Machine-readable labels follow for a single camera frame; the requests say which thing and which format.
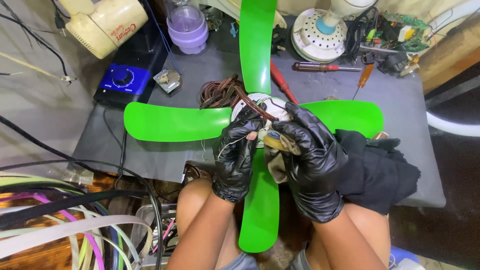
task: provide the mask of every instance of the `black nitrile glove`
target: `black nitrile glove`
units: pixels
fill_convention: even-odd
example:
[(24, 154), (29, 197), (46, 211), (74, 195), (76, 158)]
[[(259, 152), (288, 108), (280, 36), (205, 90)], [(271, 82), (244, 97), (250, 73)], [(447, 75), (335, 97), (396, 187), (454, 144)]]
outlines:
[(312, 221), (325, 223), (338, 216), (343, 200), (336, 190), (339, 170), (348, 156), (328, 128), (309, 110), (287, 102), (291, 122), (272, 127), (293, 139), (301, 154), (283, 152), (288, 185), (298, 208)]
[(218, 177), (212, 189), (220, 198), (238, 203), (247, 195), (252, 180), (256, 132), (264, 126), (265, 121), (246, 106), (235, 121), (222, 130), (222, 135), (214, 143), (213, 155)]

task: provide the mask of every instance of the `coiled copper wire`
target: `coiled copper wire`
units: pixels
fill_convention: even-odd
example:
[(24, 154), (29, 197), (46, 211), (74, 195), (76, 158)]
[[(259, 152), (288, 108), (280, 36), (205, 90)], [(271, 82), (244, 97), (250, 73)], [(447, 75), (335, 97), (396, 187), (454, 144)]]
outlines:
[(200, 109), (205, 108), (233, 108), (242, 99), (254, 112), (264, 118), (275, 121), (277, 118), (260, 108), (253, 102), (245, 91), (245, 85), (238, 80), (238, 75), (233, 74), (223, 81), (206, 82), (200, 88)]

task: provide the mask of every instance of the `screwdriver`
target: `screwdriver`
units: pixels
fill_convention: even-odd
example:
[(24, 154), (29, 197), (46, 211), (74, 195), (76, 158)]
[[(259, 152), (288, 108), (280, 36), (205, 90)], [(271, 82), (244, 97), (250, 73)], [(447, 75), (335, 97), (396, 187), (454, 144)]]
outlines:
[(339, 67), (336, 65), (321, 64), (321, 63), (314, 63), (314, 62), (295, 62), (293, 64), (293, 69), (296, 71), (310, 71), (310, 72), (335, 71), (335, 70), (356, 71), (356, 72), (361, 71), (361, 68)]
[(370, 77), (370, 74), (372, 73), (373, 70), (373, 65), (367, 65), (367, 67), (363, 70), (363, 73), (361, 74), (359, 83), (357, 86), (359, 87), (357, 91), (355, 92), (355, 95), (353, 96), (352, 100), (355, 100), (357, 98), (357, 95), (359, 94), (360, 88), (363, 88), (365, 86), (365, 83), (367, 82), (368, 78)]

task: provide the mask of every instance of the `gray workbench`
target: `gray workbench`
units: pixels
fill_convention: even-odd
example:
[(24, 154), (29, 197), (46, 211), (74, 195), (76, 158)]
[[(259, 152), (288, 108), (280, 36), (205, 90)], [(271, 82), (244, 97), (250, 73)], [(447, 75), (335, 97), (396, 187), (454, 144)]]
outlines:
[[(287, 23), (293, 24), (294, 18), (287, 17)], [(210, 32), (206, 49), (200, 54), (185, 55), (178, 48), (172, 50), (180, 67), (183, 85), (171, 97), (159, 89), (154, 89), (149, 104), (198, 108), (199, 89), (204, 82), (223, 80), (234, 73), (240, 75), (240, 55), (237, 36), (229, 33), (228, 16), (218, 32)], [(352, 99), (360, 73), (328, 72), (302, 73), (292, 71), (291, 66), (302, 58), (293, 49), (290, 40), (286, 51), (272, 55), (273, 62), (290, 85), (290, 90), (300, 103), (323, 100), (334, 95), (340, 99)], [(354, 66), (363, 67), (358, 61)], [(166, 67), (172, 69), (170, 61)], [(286, 99), (272, 82), (272, 96)], [(425, 101), (421, 81), (418, 75), (410, 74), (403, 78), (391, 77), (374, 70), (357, 100), (377, 104), (384, 115), (384, 131), (390, 137), (401, 139), (398, 147), (409, 163), (421, 170), (418, 191), (402, 204), (410, 206), (442, 207), (445, 197), (442, 190), (437, 163), (433, 155), (432, 143), (428, 132), (425, 114)], [(88, 120), (85, 130), (73, 156), (77, 159), (101, 160), (119, 163), (120, 148), (108, 132), (102, 117), (104, 107), (97, 105)], [(121, 140), (123, 112), (111, 109), (106, 113), (107, 121), (116, 137)], [(143, 177), (180, 182), (186, 161), (193, 160), (201, 164), (212, 164), (212, 140), (184, 143), (159, 143), (138, 141), (127, 137), (125, 167)], [(116, 172), (115, 168), (98, 164), (90, 166), (106, 172)]]

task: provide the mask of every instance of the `white fan base with holes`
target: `white fan base with holes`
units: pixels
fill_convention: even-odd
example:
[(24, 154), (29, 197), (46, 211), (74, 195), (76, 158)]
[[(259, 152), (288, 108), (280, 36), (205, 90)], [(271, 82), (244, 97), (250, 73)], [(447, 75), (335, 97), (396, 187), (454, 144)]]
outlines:
[[(291, 120), (291, 116), (287, 113), (285, 108), (285, 101), (280, 98), (274, 98), (266, 94), (262, 93), (253, 93), (248, 95), (248, 97), (253, 100), (255, 103), (260, 104), (262, 101), (267, 105), (266, 112), (270, 113), (271, 115), (277, 117), (279, 120), (282, 121), (289, 121)], [(243, 100), (240, 100), (234, 107), (231, 116), (231, 121), (234, 121), (237, 117), (238, 113), (245, 107), (246, 104)], [(267, 120), (265, 127), (258, 132), (258, 141), (257, 141), (257, 148), (264, 148), (263, 138), (267, 135), (268, 130), (272, 122)]]
[(326, 12), (321, 9), (305, 10), (292, 27), (293, 47), (308, 61), (330, 63), (345, 51), (347, 25), (343, 20), (338, 22), (331, 35), (326, 35), (317, 28), (316, 20)]

